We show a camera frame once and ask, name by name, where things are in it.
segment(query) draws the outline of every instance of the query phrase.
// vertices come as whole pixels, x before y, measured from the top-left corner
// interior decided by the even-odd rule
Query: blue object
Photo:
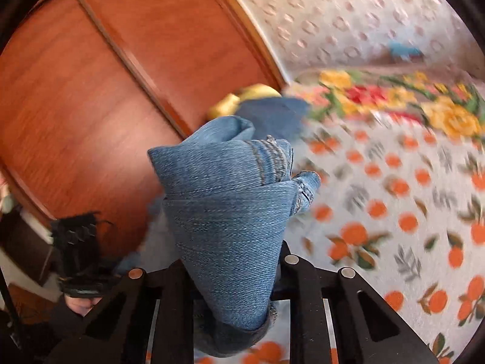
[[[405,46],[399,42],[391,42],[389,50],[393,59],[401,58],[403,60],[411,60],[411,57],[421,57],[423,53],[412,46]]]
[[[235,115],[253,123],[253,139],[262,140],[271,135],[291,141],[298,136],[301,120],[309,109],[309,104],[300,98],[268,97],[244,101]]]
[[[265,322],[286,223],[320,185],[314,172],[290,177],[287,141],[251,140],[254,132],[225,116],[149,150],[180,258],[214,318],[244,331]]]

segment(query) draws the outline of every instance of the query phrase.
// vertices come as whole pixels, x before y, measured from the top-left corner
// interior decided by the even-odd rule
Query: jeans seam
[[[280,173],[280,176],[278,177],[278,182],[281,182],[281,180],[283,179],[283,176],[285,175],[285,172],[288,168],[288,160],[286,159],[285,154],[283,153],[281,148],[276,144],[276,141],[274,139],[268,140],[267,142],[268,142],[268,144],[270,144],[271,147],[273,147],[273,149],[275,149],[276,153],[279,156],[279,160],[278,160],[280,162],[279,171],[281,173]]]
[[[278,181],[278,170],[276,168],[276,157],[275,157],[274,149],[270,146],[268,141],[265,141],[265,140],[257,140],[257,141],[259,143],[261,143],[268,150],[268,152],[270,154],[271,167],[273,169],[273,173],[275,174],[275,182],[279,182]]]
[[[298,188],[298,196],[296,198],[296,207],[295,207],[294,214],[297,214],[302,207],[302,199],[300,198],[300,195],[301,195],[301,190],[300,190],[300,188]]]
[[[292,165],[289,166],[289,174],[291,175],[292,174],[292,170],[293,170],[293,160],[295,158],[295,152],[292,148]]]
[[[256,164],[258,165],[259,170],[259,178],[261,179],[261,186],[264,186],[264,171],[263,171],[263,163],[261,162],[261,158],[259,157],[258,149],[253,145],[251,141],[244,141],[246,142],[253,151],[253,155],[256,158]]]
[[[297,183],[300,189],[299,193],[303,194],[308,200],[309,204],[311,204],[313,202],[313,194],[311,190],[305,185],[305,183],[300,178],[294,178],[293,180]]]

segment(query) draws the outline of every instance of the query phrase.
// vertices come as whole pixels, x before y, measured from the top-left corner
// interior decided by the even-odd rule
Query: wall
[[[386,62],[391,41],[485,77],[482,51],[445,0],[239,1],[287,77],[311,66]]]

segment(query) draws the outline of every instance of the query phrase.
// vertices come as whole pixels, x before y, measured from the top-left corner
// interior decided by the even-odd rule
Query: metal bolt
[[[298,264],[299,261],[300,259],[298,258],[298,256],[295,256],[294,254],[289,254],[285,257],[285,262],[287,262],[288,264]]]
[[[143,275],[143,270],[141,268],[134,268],[128,272],[130,279],[138,279]]]
[[[343,268],[341,270],[341,273],[342,273],[343,277],[349,278],[349,279],[352,279],[356,275],[355,270],[353,268],[350,268],[350,267]]]

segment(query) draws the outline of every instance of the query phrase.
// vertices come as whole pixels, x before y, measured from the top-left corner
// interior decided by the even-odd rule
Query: yellow cloth
[[[261,83],[248,86],[244,88],[238,96],[230,93],[216,105],[211,107],[207,112],[207,119],[212,120],[220,116],[234,115],[239,107],[239,104],[241,104],[243,101],[265,97],[281,97],[281,94],[272,87],[263,85]]]

